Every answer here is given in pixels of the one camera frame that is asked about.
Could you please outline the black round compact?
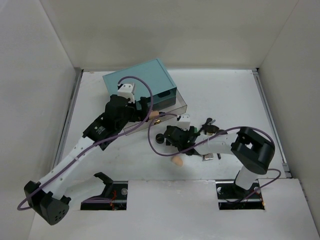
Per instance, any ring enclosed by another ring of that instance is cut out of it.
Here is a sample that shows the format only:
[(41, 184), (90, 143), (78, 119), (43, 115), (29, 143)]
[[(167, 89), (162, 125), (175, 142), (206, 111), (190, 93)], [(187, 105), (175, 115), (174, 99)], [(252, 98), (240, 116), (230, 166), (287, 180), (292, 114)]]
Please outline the black round compact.
[(158, 133), (156, 136), (155, 136), (155, 141), (157, 144), (163, 144), (164, 141), (165, 141), (165, 137), (162, 133)]

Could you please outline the clear acrylic drawer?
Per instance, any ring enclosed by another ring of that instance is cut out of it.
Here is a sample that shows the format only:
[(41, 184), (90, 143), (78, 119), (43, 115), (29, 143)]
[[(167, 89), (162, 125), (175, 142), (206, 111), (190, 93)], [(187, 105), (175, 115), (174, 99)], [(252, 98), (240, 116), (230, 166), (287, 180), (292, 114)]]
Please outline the clear acrylic drawer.
[(131, 131), (131, 129), (138, 126), (139, 122), (129, 122), (123, 132), (128, 136), (130, 134), (139, 132), (141, 130), (147, 129), (151, 120), (163, 113), (182, 115), (187, 111), (187, 104), (184, 101), (178, 90), (167, 90), (162, 93), (153, 96), (153, 107), (152, 112), (149, 116), (149, 120), (143, 123), (139, 128)]

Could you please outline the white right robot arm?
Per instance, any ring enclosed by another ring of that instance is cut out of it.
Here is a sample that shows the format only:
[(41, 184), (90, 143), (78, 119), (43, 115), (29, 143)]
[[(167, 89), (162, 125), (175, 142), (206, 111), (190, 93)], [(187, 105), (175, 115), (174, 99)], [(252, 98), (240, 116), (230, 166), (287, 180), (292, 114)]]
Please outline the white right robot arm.
[(178, 126), (168, 126), (164, 138), (179, 152), (192, 156), (210, 154), (234, 155), (242, 168), (235, 177), (232, 192), (238, 198), (245, 197), (259, 175), (265, 175), (275, 155), (275, 144), (261, 135), (254, 127), (235, 127), (236, 133), (220, 130), (214, 135), (196, 133)]

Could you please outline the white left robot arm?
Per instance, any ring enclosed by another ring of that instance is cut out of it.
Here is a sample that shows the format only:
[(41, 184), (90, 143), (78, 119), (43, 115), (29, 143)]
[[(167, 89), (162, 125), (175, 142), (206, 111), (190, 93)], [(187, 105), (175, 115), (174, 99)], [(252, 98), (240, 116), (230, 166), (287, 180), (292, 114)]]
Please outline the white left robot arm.
[(72, 197), (66, 194), (82, 162), (95, 149), (105, 150), (124, 135), (127, 123), (145, 123), (151, 114), (153, 97), (140, 98), (141, 109), (129, 98), (111, 95), (100, 114), (82, 133), (70, 153), (47, 175), (24, 186), (25, 201), (49, 225), (59, 223), (70, 209)]

